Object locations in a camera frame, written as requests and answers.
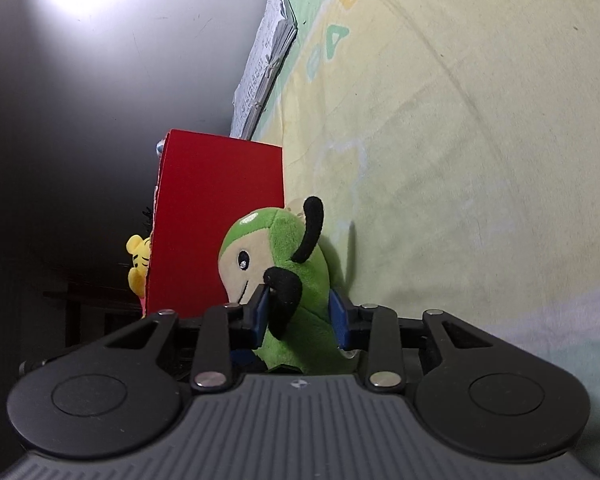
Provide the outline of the green plush toy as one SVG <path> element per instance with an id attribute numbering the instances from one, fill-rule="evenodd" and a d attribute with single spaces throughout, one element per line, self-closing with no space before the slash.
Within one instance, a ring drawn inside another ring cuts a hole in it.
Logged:
<path id="1" fill-rule="evenodd" d="M 353 372 L 356 356 L 339 349 L 330 324 L 330 276 L 320 247 L 324 205 L 306 198 L 303 216 L 287 209 L 256 209 L 228 229 L 218 268 L 228 300 L 246 304 L 268 289 L 266 331 L 254 354 L 272 370 L 281 365 L 307 375 Z"/>

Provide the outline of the yellow tiger plush toy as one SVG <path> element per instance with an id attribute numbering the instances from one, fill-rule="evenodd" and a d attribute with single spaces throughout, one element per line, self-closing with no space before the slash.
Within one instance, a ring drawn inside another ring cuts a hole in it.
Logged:
<path id="1" fill-rule="evenodd" d="M 150 237 L 141 238 L 132 235 L 126 242 L 125 249 L 131 256 L 132 262 L 128 273 L 128 283 L 134 295 L 140 300 L 142 315 L 146 315 L 146 281 L 150 263 Z"/>

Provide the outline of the red cardboard box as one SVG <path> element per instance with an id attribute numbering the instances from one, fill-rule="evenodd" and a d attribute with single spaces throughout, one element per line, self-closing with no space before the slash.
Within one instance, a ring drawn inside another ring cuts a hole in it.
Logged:
<path id="1" fill-rule="evenodd" d="M 227 302 L 218 267 L 225 234 L 245 214 L 283 204 L 279 146 L 170 130 L 155 190 L 146 312 L 196 318 Z"/>

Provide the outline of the yellow cartoon baby blanket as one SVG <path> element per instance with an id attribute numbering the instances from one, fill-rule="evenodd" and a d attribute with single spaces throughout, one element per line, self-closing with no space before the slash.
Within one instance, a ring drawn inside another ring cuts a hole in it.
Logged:
<path id="1" fill-rule="evenodd" d="M 321 197 L 336 280 L 570 370 L 600 472 L 600 0 L 290 1 L 256 139 Z"/>

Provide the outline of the stack of printed papers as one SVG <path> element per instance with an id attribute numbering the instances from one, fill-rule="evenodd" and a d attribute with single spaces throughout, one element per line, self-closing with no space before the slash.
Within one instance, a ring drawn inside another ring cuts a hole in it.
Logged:
<path id="1" fill-rule="evenodd" d="M 290 0 L 266 0 L 263 18 L 234 92 L 231 138 L 251 139 L 297 32 Z"/>

